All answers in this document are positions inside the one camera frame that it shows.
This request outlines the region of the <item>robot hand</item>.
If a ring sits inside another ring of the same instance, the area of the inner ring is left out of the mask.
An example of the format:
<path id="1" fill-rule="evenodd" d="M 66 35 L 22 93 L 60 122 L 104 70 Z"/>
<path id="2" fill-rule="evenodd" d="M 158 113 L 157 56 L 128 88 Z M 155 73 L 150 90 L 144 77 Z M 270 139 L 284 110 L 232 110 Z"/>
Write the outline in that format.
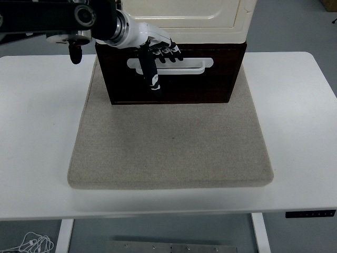
<path id="1" fill-rule="evenodd" d="M 162 95 L 158 80 L 155 59 L 162 63 L 183 60 L 178 45 L 172 41 L 170 34 L 157 26 L 146 22 L 137 22 L 124 11 L 118 11 L 117 17 L 121 31 L 113 46 L 118 49 L 136 48 L 137 56 L 145 82 L 156 96 Z"/>

